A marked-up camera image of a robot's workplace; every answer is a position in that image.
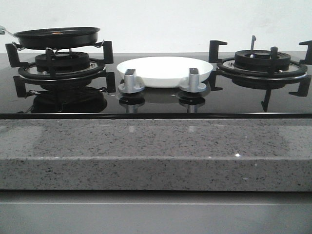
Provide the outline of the black right gas burner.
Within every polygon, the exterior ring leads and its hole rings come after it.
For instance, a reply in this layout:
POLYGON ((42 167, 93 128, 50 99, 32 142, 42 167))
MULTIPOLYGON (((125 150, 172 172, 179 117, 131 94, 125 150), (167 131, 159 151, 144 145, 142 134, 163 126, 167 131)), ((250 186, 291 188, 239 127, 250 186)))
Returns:
MULTIPOLYGON (((286 53, 277 52, 275 71, 286 71, 289 69, 291 56, 286 53)), ((268 72, 272 66, 272 52, 267 50, 241 50, 235 52, 234 67, 257 71, 268 72)))

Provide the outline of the black frying pan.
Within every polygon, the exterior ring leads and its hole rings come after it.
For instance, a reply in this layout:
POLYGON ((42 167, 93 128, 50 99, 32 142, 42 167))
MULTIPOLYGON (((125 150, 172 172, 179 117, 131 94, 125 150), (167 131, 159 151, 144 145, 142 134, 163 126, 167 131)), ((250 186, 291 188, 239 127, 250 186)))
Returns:
POLYGON ((21 47, 27 49, 69 49, 96 43, 99 31, 97 27, 63 27, 21 31, 12 36, 18 39, 21 47))

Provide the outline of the black glass cooktop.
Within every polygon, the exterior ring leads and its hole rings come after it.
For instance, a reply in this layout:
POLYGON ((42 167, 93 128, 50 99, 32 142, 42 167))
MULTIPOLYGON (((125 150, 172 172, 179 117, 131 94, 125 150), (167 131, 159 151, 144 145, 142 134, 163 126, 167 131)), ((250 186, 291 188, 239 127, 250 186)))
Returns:
POLYGON ((212 72, 207 89, 189 94, 180 89, 146 88, 127 96, 118 92, 117 64, 137 54, 115 54, 107 73, 78 83, 50 86, 30 82, 0 56, 1 119, 182 119, 310 118, 312 78, 260 82, 212 72))

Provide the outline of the silver right stove knob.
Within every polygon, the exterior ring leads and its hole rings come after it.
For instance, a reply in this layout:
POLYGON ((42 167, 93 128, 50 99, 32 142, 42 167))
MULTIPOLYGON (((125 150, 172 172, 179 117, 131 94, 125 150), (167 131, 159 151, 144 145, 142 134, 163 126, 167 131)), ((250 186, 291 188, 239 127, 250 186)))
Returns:
POLYGON ((189 69, 188 80, 181 81, 179 88, 188 93, 201 93, 206 91, 207 86, 199 81, 199 71, 197 68, 189 69))

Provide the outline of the black left gas burner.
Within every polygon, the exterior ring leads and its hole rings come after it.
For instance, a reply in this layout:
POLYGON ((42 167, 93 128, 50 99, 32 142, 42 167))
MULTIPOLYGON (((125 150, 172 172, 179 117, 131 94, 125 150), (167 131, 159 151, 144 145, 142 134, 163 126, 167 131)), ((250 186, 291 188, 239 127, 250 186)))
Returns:
MULTIPOLYGON (((46 54, 35 57, 38 72, 50 72, 46 54)), ((90 66, 89 55, 84 52, 59 52, 52 56, 52 65, 56 73, 75 72, 90 66)))

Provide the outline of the grey cabinet front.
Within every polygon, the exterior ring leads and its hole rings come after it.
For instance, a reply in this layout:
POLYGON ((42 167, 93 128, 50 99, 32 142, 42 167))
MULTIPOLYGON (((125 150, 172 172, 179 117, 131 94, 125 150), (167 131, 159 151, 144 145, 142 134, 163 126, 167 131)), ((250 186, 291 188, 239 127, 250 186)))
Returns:
POLYGON ((3 234, 309 234, 311 193, 2 192, 3 234))

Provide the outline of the black left burner grate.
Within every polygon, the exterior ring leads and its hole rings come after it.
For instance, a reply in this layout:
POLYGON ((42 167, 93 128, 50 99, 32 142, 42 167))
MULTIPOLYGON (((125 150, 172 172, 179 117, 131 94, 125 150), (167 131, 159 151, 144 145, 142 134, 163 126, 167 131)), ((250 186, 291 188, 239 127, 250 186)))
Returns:
POLYGON ((91 58, 85 52, 58 52, 46 48, 45 53, 35 56, 35 61, 28 63, 20 61, 18 44, 6 44, 6 50, 11 67, 18 68, 21 78, 34 83, 54 83, 94 79, 105 75, 106 65, 114 63, 113 43, 104 40, 95 46, 103 49, 103 59, 91 58))

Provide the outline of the silver stove knob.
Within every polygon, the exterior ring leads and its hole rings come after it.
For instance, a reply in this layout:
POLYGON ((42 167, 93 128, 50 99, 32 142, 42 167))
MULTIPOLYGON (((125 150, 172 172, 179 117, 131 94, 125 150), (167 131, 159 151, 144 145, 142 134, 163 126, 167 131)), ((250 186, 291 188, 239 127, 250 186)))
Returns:
POLYGON ((207 86, 199 81, 199 71, 197 68, 189 69, 188 80, 181 81, 179 88, 188 93, 201 93, 206 91, 207 86))
POLYGON ((144 90, 145 85, 142 79, 137 77, 136 69, 127 69, 123 78, 124 83, 118 86, 121 93, 134 94, 144 90))

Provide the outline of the white plate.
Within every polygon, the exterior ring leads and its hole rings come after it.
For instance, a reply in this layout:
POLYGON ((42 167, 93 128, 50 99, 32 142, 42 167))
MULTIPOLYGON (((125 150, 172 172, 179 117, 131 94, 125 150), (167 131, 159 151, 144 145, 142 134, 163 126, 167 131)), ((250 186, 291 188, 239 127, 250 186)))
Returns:
POLYGON ((195 58, 158 56, 135 58, 117 66, 121 76, 126 70, 135 69, 136 76, 151 88, 177 88, 182 80, 188 79, 190 68, 198 69, 199 80, 203 82, 209 77, 213 65, 195 58))

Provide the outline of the silver left stove knob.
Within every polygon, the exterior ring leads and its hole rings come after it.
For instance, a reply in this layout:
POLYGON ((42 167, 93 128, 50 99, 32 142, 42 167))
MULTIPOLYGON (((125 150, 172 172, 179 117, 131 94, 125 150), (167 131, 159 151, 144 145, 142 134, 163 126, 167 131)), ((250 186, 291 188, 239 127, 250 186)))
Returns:
POLYGON ((123 78, 124 83, 118 86, 121 93, 134 94, 144 90, 145 85, 142 79, 137 77, 136 69, 127 69, 123 78))

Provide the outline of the black right burner grate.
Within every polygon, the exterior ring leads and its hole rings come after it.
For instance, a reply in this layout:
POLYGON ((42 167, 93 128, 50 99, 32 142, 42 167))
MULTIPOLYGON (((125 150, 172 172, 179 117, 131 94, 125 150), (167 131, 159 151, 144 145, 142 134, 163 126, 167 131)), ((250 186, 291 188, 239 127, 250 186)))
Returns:
POLYGON ((236 84, 270 91, 286 84, 298 83, 298 91, 289 94, 307 96, 311 82, 308 66, 312 64, 312 42, 309 40, 299 43, 308 48, 305 58, 297 62, 275 46, 270 50, 256 50, 255 41, 256 36, 252 36, 249 50, 236 51, 234 57, 221 59, 218 57, 219 46, 226 45, 227 42, 211 40, 209 62, 216 64, 217 73, 232 79, 236 84))

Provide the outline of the black gas burner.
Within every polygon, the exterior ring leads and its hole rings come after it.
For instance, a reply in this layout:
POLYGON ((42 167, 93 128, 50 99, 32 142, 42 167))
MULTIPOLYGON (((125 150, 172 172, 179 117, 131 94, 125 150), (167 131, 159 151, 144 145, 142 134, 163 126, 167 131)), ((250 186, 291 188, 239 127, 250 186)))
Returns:
MULTIPOLYGON (((275 71, 286 71, 289 69, 291 56, 286 53, 277 52, 275 71)), ((268 72, 272 66, 272 52, 267 50, 241 50, 235 52, 234 67, 257 71, 268 72)))
MULTIPOLYGON (((50 72, 46 54, 35 57, 38 72, 50 72)), ((84 52, 59 52, 52 56, 52 65, 56 73, 75 72, 90 66, 89 55, 84 52)))

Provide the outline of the black burner grate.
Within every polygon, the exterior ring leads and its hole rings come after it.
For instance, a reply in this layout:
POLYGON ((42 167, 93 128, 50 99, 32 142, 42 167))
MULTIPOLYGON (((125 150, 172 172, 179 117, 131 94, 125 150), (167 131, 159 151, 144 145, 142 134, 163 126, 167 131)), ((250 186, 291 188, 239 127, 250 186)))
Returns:
POLYGON ((11 67, 18 68, 21 78, 34 83, 54 83, 94 79, 105 75, 106 65, 114 63, 113 43, 104 40, 95 46, 103 49, 103 59, 91 58, 85 52, 58 52, 46 48, 45 53, 35 56, 35 61, 28 63, 20 61, 18 44, 6 44, 6 50, 11 67))
POLYGON ((307 96, 311 82, 308 66, 312 64, 312 42, 309 40, 299 43, 308 48, 305 58, 297 62, 275 46, 270 50, 256 50, 255 41, 256 36, 252 36, 249 50, 236 51, 234 57, 221 59, 218 57, 219 46, 226 45, 227 42, 211 40, 209 62, 216 64, 217 73, 232 79, 236 84, 270 91, 286 84, 298 83, 298 91, 289 94, 307 96))

